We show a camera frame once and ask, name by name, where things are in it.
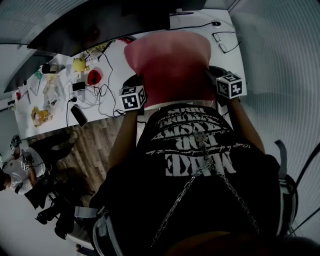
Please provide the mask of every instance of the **desk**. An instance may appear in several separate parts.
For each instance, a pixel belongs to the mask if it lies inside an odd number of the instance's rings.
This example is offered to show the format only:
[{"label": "desk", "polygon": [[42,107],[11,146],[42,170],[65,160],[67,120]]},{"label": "desk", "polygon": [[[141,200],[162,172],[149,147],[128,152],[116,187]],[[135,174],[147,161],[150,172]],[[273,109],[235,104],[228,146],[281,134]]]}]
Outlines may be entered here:
[{"label": "desk", "polygon": [[[210,59],[210,65],[217,66],[226,69],[227,71],[231,71],[233,73],[238,74],[243,79],[245,78],[244,73],[244,67],[242,63],[241,53],[239,47],[235,48],[233,51],[224,54],[220,48],[218,47],[216,41],[212,37],[212,33],[214,32],[222,32],[222,31],[234,31],[232,27],[232,21],[230,19],[229,13],[226,10],[213,10],[213,9],[204,9],[201,11],[195,11],[194,14],[191,15],[178,15],[178,16],[172,16],[170,18],[170,25],[171,28],[180,28],[180,27],[188,27],[188,26],[200,26],[206,23],[209,23],[214,20],[220,20],[224,21],[221,22],[220,28],[213,27],[212,25],[207,25],[204,27],[199,28],[188,28],[185,30],[196,32],[201,34],[202,36],[206,37],[210,41],[211,45],[211,59]],[[153,32],[148,33],[140,33],[134,35],[136,38],[141,38],[143,36],[149,35]],[[235,45],[237,45],[238,41],[235,34],[229,34],[226,33],[226,36],[228,38],[221,38],[227,49],[233,48]],[[106,49],[105,54],[108,57],[108,60],[110,64],[113,67],[113,72],[110,77],[110,89],[114,92],[114,96],[116,99],[116,105],[115,109],[122,109],[121,104],[119,102],[119,89],[122,88],[123,83],[133,76],[135,73],[133,70],[130,69],[129,65],[127,64],[127,61],[124,56],[124,48],[126,44],[116,40],[114,43],[110,45],[108,49]],[[61,54],[57,54],[54,59],[51,62],[56,62],[59,65],[65,65],[67,68],[62,70],[59,73],[60,81],[65,93],[65,103],[64,108],[61,112],[58,112],[54,114],[53,119],[42,124],[39,127],[35,127],[33,124],[33,121],[31,119],[31,112],[34,106],[38,106],[41,110],[43,108],[44,104],[44,95],[42,93],[45,85],[46,80],[42,79],[38,95],[35,96],[31,91],[29,92],[30,95],[30,102],[18,102],[17,109],[15,111],[15,118],[17,121],[17,125],[20,131],[20,137],[22,139],[32,137],[38,134],[47,133],[50,131],[54,131],[57,129],[65,128],[67,126],[66,122],[66,116],[67,116],[67,101],[69,100],[69,85],[70,85],[70,79],[71,76],[69,75],[69,70],[71,67],[71,64],[73,62],[72,57],[64,56]],[[108,83],[108,76],[111,72],[111,69],[107,63],[107,60],[105,56],[100,57],[100,62],[96,63],[94,65],[90,66],[90,70],[96,69],[100,73],[102,73],[102,79],[96,86],[101,86],[103,84]],[[88,75],[89,71],[84,72],[84,76],[86,77]],[[31,76],[27,81],[27,86],[31,84],[32,79],[34,79],[33,76]],[[85,97],[90,102],[94,103],[95,98],[88,92],[85,92]],[[110,94],[110,92],[107,92],[107,94],[103,97],[103,103],[100,106],[100,110],[103,113],[106,113],[108,115],[113,114],[113,108],[114,108],[114,100]],[[68,125],[74,126],[77,125],[78,122],[74,118],[74,116],[70,113],[70,108],[72,104],[69,103],[68,107]],[[149,109],[152,108],[158,108],[159,106],[151,106]],[[93,106],[89,109],[83,109],[82,110],[84,115],[86,116],[88,122],[96,121],[100,119],[104,119],[107,116],[101,115],[98,112],[98,106]]]}]

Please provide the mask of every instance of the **black monitor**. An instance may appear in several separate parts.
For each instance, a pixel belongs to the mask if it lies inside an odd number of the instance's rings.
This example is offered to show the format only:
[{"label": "black monitor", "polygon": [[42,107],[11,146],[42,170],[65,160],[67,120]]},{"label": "black monitor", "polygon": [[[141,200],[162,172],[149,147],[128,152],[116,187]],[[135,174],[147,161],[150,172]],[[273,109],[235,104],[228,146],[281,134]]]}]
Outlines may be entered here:
[{"label": "black monitor", "polygon": [[169,7],[163,2],[89,0],[50,24],[27,47],[72,57],[116,38],[168,29]]}]

